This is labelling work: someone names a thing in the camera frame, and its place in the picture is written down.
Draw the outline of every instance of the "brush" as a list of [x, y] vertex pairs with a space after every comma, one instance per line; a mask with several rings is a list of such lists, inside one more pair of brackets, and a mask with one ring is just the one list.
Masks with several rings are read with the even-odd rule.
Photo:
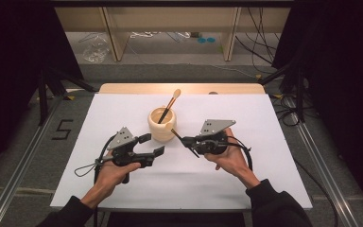
[[[164, 126], [165, 129], [169, 130], [169, 131], [172, 131], [173, 134], [176, 135], [176, 137], [178, 137], [182, 143], [182, 137], [178, 135], [178, 133], [173, 129], [173, 124], [172, 123], [167, 123], [165, 126]], [[192, 148], [188, 148], [190, 149], [190, 151], [196, 155], [196, 157], [199, 158], [199, 156], [196, 154], [196, 152], [192, 149]]]
[[162, 116], [161, 118], [159, 119], [158, 121], [158, 124], [161, 124], [162, 121], [164, 120], [164, 118], [166, 117], [167, 113], [169, 112], [169, 109], [172, 107], [173, 103], [175, 103], [176, 101], [176, 98], [178, 98], [181, 94], [181, 90], [180, 89], [177, 89], [174, 93], [173, 93], [173, 96], [172, 98], [170, 99], [169, 101], [169, 104], [167, 104], [167, 107], [164, 109], [164, 113], [162, 113]]

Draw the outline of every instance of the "black jacket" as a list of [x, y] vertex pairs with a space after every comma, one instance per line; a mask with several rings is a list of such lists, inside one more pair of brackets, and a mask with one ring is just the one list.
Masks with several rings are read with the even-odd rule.
[[[287, 192], [276, 192], [269, 180], [263, 180], [246, 193], [251, 198], [254, 227], [312, 226], [302, 207]], [[38, 226], [84, 226], [93, 213], [94, 210], [72, 197], [59, 212], [50, 213]]]

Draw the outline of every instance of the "white paper sheet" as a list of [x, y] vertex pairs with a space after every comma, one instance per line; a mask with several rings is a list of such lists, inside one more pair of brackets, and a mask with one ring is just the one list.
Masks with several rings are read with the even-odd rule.
[[[166, 95], [95, 95], [51, 206], [63, 207], [72, 195], [81, 198], [93, 185], [94, 172], [77, 177], [74, 170], [91, 164], [106, 141], [122, 127], [134, 136], [149, 132], [147, 116], [167, 105]], [[303, 208], [312, 204], [291, 157], [267, 95], [181, 95], [172, 109], [176, 131], [198, 135], [205, 119], [230, 119], [233, 134], [251, 147], [254, 173], [269, 179], [275, 190], [287, 191]], [[152, 152], [163, 144], [154, 140], [138, 144], [135, 152]], [[195, 157], [175, 137], [164, 144], [164, 155], [153, 166], [130, 174], [101, 208], [133, 210], [243, 210], [250, 209], [245, 187], [234, 176], [203, 156]]]

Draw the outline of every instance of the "cup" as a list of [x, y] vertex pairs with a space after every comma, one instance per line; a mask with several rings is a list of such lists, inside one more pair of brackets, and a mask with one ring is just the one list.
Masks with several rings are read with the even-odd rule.
[[176, 114], [172, 109], [169, 109], [164, 120], [161, 124], [158, 124], [164, 110], [165, 107], [160, 107], [151, 111], [148, 115], [148, 125], [152, 138], [163, 143], [171, 140], [175, 136], [172, 131], [165, 128], [166, 124], [171, 123], [173, 129], [176, 129]]

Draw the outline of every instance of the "blue object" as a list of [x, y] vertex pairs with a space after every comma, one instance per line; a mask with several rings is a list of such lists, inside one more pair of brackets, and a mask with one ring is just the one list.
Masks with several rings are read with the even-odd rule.
[[208, 43], [214, 43], [215, 42], [215, 38], [210, 37], [210, 38], [207, 39], [207, 41], [208, 41]]
[[198, 38], [197, 41], [200, 43], [200, 44], [203, 44], [206, 42], [206, 40], [204, 38]]

